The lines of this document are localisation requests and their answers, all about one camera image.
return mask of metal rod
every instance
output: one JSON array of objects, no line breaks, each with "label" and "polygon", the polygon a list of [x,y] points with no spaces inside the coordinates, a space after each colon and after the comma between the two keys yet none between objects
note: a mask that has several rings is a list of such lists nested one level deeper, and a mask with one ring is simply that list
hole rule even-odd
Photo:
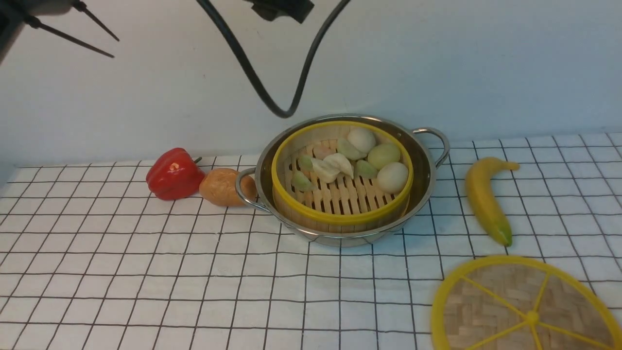
[{"label": "metal rod", "polygon": [[50,26],[48,26],[46,24],[41,23],[41,21],[38,18],[36,18],[36,17],[32,17],[32,16],[26,17],[24,19],[24,22],[26,24],[28,24],[29,26],[33,27],[34,29],[41,28],[44,31],[47,31],[47,32],[52,33],[54,35],[57,35],[57,36],[65,39],[65,40],[69,40],[70,42],[73,42],[74,44],[78,44],[78,45],[80,45],[80,46],[82,46],[82,47],[84,47],[86,49],[95,51],[98,54],[102,54],[104,56],[110,57],[111,59],[114,58],[113,55],[107,53],[106,51],[100,50],[97,47],[89,45],[89,44],[87,44],[86,42],[83,42],[80,39],[76,39],[76,38],[74,38],[74,37],[72,37],[72,36],[70,36],[68,34],[65,34],[65,33],[59,31],[58,29],[54,29],[54,28],[52,28],[52,27],[50,27]]},{"label": "metal rod", "polygon": [[110,34],[111,37],[113,37],[116,41],[120,41],[119,38],[110,29],[108,29],[105,24],[103,24],[103,22],[101,22],[89,9],[86,8],[84,1],[76,1],[73,3],[73,7],[80,12],[84,12],[90,19],[93,20],[93,22],[97,23],[98,26]]}]

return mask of grid tablecloth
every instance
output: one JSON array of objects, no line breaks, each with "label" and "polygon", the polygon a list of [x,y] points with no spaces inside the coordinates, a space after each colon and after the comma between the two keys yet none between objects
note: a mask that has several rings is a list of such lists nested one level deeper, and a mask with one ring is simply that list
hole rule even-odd
[{"label": "grid tablecloth", "polygon": [[[622,319],[622,133],[452,146],[402,234],[342,249],[252,209],[160,201],[150,161],[18,169],[0,198],[0,349],[432,349],[436,288],[491,254],[560,267]],[[464,197],[485,156],[521,163],[493,181],[511,248]]]}]

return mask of stainless steel pot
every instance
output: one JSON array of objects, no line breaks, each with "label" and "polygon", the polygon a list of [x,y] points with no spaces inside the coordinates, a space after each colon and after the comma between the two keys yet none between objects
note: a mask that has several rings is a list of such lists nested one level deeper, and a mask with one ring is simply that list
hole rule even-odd
[{"label": "stainless steel pot", "polygon": [[[302,227],[295,224],[281,215],[274,207],[274,201],[272,199],[272,176],[271,166],[274,154],[276,153],[279,145],[293,132],[305,128],[306,126],[323,123],[325,121],[357,121],[358,123],[366,123],[380,128],[397,138],[408,150],[411,156],[412,164],[415,169],[415,179],[411,189],[411,198],[409,206],[406,210],[406,214],[400,219],[392,222],[389,225],[385,225],[378,229],[355,232],[351,234],[331,234],[328,232],[319,232],[310,230],[306,227]],[[416,134],[429,133],[440,138],[443,143],[443,153],[439,159],[433,160],[429,150],[415,137]],[[240,172],[236,179],[236,192],[238,196],[249,206],[268,212],[277,217],[285,226],[290,228],[296,234],[299,234],[311,241],[329,245],[333,247],[355,247],[358,245],[364,245],[374,242],[382,237],[393,234],[400,231],[406,221],[408,221],[413,215],[415,215],[421,208],[427,203],[428,199],[432,195],[432,190],[436,182],[436,169],[441,166],[447,156],[449,155],[449,141],[443,133],[434,128],[419,128],[412,131],[407,131],[403,127],[387,120],[376,118],[375,116],[366,115],[328,115],[320,118],[307,120],[303,123],[295,125],[285,131],[279,136],[275,137],[272,142],[264,149],[264,152],[259,157],[256,168],[251,168]],[[255,202],[254,199],[247,198],[240,186],[240,181],[243,177],[255,173],[255,183],[257,185],[257,192],[261,202]]]}]

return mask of banana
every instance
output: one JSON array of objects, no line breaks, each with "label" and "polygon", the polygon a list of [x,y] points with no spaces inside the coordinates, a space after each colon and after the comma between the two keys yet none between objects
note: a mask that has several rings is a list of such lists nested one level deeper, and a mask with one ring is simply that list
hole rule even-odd
[{"label": "banana", "polygon": [[494,198],[490,179],[503,170],[518,170],[520,164],[495,157],[478,160],[466,173],[466,197],[477,221],[497,243],[512,245],[512,228],[499,203]]}]

